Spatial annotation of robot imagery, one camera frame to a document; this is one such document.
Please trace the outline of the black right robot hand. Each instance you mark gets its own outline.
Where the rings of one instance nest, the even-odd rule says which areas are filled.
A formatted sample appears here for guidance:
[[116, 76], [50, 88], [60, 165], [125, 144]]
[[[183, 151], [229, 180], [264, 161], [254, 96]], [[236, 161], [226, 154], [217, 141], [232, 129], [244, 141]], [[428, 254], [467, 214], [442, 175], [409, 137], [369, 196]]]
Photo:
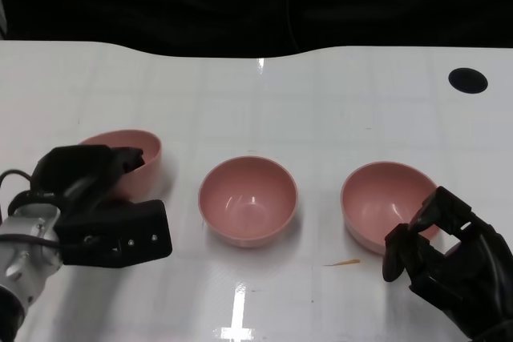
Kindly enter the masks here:
[[472, 341], [512, 339], [512, 252], [460, 198], [438, 187], [385, 243], [386, 282], [406, 272], [410, 290]]

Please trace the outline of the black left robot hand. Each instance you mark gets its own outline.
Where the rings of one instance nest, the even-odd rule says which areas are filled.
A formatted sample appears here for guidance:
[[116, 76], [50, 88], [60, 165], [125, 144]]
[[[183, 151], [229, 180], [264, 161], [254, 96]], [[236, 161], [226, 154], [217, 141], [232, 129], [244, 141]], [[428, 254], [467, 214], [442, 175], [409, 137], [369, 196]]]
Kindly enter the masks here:
[[38, 161], [30, 193], [60, 211], [54, 231], [64, 264], [124, 268], [171, 255], [164, 203], [114, 193], [143, 165], [141, 149], [106, 145], [56, 147]]

